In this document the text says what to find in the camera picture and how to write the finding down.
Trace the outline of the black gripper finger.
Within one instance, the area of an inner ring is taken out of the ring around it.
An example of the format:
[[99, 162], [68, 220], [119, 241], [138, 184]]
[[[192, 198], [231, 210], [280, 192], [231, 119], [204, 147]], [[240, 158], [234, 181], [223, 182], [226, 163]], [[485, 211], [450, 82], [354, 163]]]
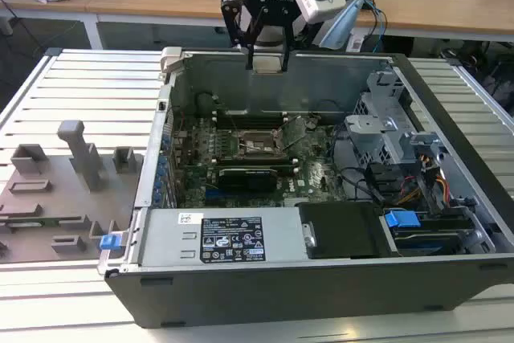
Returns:
[[[247, 29], [244, 31], [236, 21], [238, 14], [246, 9], [250, 15]], [[253, 69], [255, 43], [263, 30], [264, 6], [259, 6], [256, 0], [221, 0], [221, 12], [233, 45], [245, 49], [247, 55], [246, 69]]]
[[292, 49], [292, 26], [287, 25], [283, 27], [284, 43], [282, 55], [280, 57], [281, 71], [286, 72], [288, 70], [288, 60]]

